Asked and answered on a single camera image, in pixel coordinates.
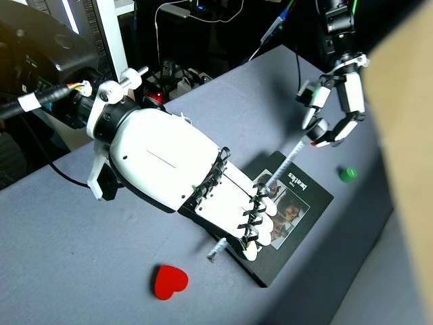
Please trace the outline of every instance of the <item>red heart-shaped object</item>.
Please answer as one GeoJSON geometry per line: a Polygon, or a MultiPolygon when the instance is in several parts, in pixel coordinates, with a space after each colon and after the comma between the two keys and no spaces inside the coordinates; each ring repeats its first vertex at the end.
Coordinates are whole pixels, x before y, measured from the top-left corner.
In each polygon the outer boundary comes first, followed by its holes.
{"type": "Polygon", "coordinates": [[[188,275],[174,266],[161,265],[155,281],[155,295],[158,299],[167,300],[173,293],[185,290],[188,275]]]}

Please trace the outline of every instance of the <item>gray tabletop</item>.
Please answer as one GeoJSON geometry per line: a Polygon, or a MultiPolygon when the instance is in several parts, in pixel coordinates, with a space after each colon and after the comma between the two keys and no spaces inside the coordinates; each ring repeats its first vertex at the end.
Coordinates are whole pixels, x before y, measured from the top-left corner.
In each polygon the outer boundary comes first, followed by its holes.
{"type": "MultiPolygon", "coordinates": [[[[302,80],[321,73],[300,59],[302,80]]],[[[288,153],[304,109],[295,55],[278,47],[166,105],[183,112],[231,160],[288,153]]],[[[333,92],[323,114],[342,113],[333,92]]],[[[92,145],[56,165],[85,181],[92,145]]],[[[120,190],[98,202],[45,167],[0,192],[0,324],[327,324],[387,220],[392,203],[371,115],[337,148],[304,149],[296,164],[334,195],[270,288],[259,288],[214,240],[178,213],[120,190]],[[357,180],[338,178],[356,167],[357,180]],[[189,286],[152,293],[155,267],[184,269],[189,286]]]]}

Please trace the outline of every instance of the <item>green cap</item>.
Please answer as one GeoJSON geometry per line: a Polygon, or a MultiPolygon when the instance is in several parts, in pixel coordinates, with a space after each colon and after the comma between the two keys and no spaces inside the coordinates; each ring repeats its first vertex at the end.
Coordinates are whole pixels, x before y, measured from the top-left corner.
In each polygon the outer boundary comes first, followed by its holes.
{"type": "Polygon", "coordinates": [[[345,170],[343,170],[343,172],[340,174],[340,179],[344,182],[344,183],[348,183],[352,180],[354,180],[355,178],[358,177],[358,172],[355,168],[353,167],[349,167],[346,168],[345,170]]]}

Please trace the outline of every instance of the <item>metal bolt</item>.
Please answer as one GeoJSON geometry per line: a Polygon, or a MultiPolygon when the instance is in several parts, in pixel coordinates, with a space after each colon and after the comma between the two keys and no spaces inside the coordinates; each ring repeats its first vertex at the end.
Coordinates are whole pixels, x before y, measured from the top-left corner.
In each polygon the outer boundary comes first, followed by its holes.
{"type": "Polygon", "coordinates": [[[101,98],[104,102],[108,102],[108,96],[106,93],[100,93],[99,98],[101,98]]]}

